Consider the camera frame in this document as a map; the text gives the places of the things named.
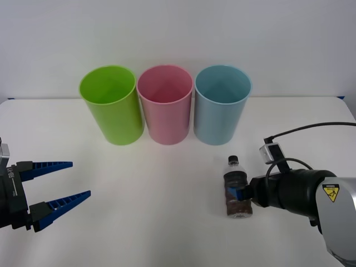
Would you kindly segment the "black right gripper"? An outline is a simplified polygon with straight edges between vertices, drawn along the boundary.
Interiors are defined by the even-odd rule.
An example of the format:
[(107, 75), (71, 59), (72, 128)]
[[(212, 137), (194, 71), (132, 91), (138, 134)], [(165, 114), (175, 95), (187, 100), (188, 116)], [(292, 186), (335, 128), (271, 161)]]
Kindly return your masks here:
[(268, 181), (265, 176), (251, 179), (250, 185), (246, 187), (228, 187), (227, 191), (236, 201), (250, 200), (260, 207), (275, 207), (282, 209), (279, 200), (278, 186), (281, 173), (272, 173)]

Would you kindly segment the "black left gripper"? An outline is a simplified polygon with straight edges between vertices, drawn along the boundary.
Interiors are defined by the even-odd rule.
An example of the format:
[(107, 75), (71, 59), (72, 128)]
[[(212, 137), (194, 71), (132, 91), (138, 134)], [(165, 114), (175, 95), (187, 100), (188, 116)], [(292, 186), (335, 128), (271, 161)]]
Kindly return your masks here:
[(88, 199), (91, 196), (90, 190), (31, 205), (28, 213), (22, 182), (72, 166), (71, 161), (21, 161), (6, 167), (1, 174), (1, 228), (11, 226), (12, 229), (25, 227), (30, 230), (32, 225), (37, 233)]

